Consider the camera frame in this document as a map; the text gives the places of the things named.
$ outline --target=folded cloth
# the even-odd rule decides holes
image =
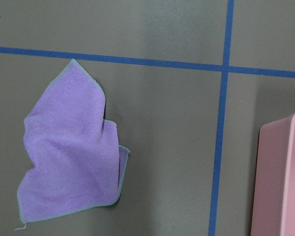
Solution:
[[[100,85],[73,59],[25,118],[24,145],[34,167],[17,191],[23,223],[114,204],[130,151],[103,119]]]

